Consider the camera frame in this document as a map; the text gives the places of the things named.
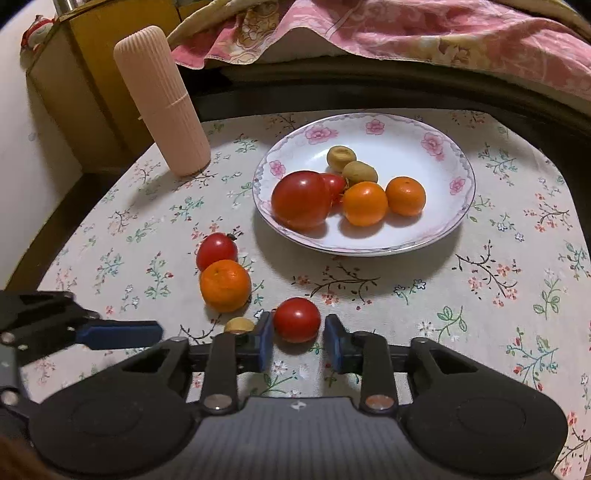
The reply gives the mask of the tan longan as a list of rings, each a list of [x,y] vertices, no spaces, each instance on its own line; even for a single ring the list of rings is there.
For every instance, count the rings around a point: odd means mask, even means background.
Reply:
[[[235,317],[226,322],[223,331],[224,333],[240,335],[252,332],[254,328],[256,328],[256,324],[249,318]]]
[[[346,179],[349,185],[361,182],[377,183],[379,179],[377,171],[372,166],[361,161],[352,161],[346,164],[342,169],[342,177]]]
[[[332,171],[341,173],[346,165],[356,161],[356,153],[349,147],[335,145],[327,153],[327,162]]]

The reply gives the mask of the round cherry tomato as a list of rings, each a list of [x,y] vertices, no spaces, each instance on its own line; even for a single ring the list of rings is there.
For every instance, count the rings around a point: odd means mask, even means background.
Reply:
[[[300,297],[283,301],[273,313],[274,330],[288,343],[300,344],[315,339],[321,323],[318,307]]]

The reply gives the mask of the smooth orange tangerine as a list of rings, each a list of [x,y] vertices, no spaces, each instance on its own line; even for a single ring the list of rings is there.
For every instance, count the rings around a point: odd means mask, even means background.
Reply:
[[[342,214],[356,227],[370,227],[380,223],[388,210],[386,192],[377,183],[355,184],[342,195]]]

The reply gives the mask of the large red tomato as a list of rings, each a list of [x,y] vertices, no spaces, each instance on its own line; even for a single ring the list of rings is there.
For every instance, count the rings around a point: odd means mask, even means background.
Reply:
[[[317,172],[290,173],[276,184],[271,194],[273,218],[291,230],[318,227],[327,219],[331,207],[331,193]]]

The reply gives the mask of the oval cherry tomato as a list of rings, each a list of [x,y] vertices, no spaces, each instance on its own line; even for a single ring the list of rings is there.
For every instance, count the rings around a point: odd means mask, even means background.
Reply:
[[[331,196],[332,206],[339,205],[342,201],[342,194],[346,190],[346,179],[332,173],[322,173],[322,179]]]

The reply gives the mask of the wrinkled orange tangerine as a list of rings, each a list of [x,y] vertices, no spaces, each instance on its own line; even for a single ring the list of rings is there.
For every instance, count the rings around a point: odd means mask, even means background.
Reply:
[[[218,313],[231,313],[245,306],[252,280],[236,261],[219,260],[200,273],[199,289],[206,306]]]

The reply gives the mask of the small tomato upper left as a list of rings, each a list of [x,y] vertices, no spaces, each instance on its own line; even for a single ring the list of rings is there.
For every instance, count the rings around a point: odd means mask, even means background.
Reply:
[[[224,233],[213,233],[201,242],[197,249],[197,269],[204,271],[211,264],[221,260],[238,259],[238,246],[235,244],[235,236]]]

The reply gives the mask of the floral tablecloth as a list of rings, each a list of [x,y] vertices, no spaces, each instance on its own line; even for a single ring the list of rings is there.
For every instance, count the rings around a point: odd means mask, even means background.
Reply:
[[[419,110],[471,161],[476,196],[461,226],[406,255],[339,258],[277,235],[256,212],[252,179],[266,151],[311,113],[207,123],[211,165],[171,176],[148,149],[59,252],[44,290],[67,290],[113,319],[154,319],[167,335],[211,340],[224,318],[198,290],[195,255],[214,232],[235,235],[252,278],[247,317],[310,299],[351,330],[394,344],[425,336],[552,397],[568,422],[556,474],[590,462],[590,255],[568,187],[543,154],[494,118]]]

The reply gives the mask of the white floral plate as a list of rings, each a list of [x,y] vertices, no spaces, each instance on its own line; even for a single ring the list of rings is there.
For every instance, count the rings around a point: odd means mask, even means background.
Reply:
[[[264,221],[284,238],[353,257],[405,253],[460,225],[476,178],[449,136],[388,113],[318,119],[283,136],[252,180]]]

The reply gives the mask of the yellow wooden cabinet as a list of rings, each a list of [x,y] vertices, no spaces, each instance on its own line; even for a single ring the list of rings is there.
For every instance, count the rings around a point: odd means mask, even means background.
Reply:
[[[91,1],[59,17],[36,51],[27,76],[84,171],[122,171],[156,145],[113,50],[147,26],[166,37],[179,23],[172,1]]]

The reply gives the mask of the red white plush toy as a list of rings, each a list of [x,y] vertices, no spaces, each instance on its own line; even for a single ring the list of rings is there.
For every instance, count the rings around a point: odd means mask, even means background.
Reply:
[[[37,15],[21,38],[21,49],[35,51],[45,40],[55,24],[53,18]]]

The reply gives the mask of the pink ribbed cylindrical container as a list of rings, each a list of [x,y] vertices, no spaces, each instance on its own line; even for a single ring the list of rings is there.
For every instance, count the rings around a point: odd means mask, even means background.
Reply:
[[[207,167],[211,146],[163,31],[150,25],[123,38],[113,58],[169,170],[186,177]]]

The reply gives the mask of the stainless steel thermos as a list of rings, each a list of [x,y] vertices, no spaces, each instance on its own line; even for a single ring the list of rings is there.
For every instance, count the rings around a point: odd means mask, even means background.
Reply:
[[[53,0],[56,13],[61,16],[70,13],[88,3],[90,0]]]

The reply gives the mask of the pink floral blanket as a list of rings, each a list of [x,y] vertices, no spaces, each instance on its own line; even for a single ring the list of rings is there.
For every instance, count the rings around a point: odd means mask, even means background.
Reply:
[[[174,60],[249,65],[301,33],[336,53],[483,72],[590,99],[590,22],[564,1],[212,1],[168,36]]]

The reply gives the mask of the dark bed frame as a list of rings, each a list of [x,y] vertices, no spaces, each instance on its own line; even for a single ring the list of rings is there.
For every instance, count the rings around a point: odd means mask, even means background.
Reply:
[[[179,71],[204,120],[384,108],[488,113],[548,156],[576,192],[590,192],[589,115],[487,74],[354,56]]]

